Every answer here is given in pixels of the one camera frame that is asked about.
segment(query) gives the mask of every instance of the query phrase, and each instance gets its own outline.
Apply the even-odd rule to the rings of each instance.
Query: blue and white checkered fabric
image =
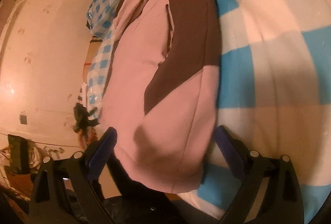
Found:
[[[88,75],[100,108],[118,0],[93,0],[92,33],[104,38]],[[331,190],[331,0],[216,0],[222,32],[218,124],[263,156],[291,157],[305,222]],[[240,183],[216,145],[198,190],[182,195],[220,217]]]

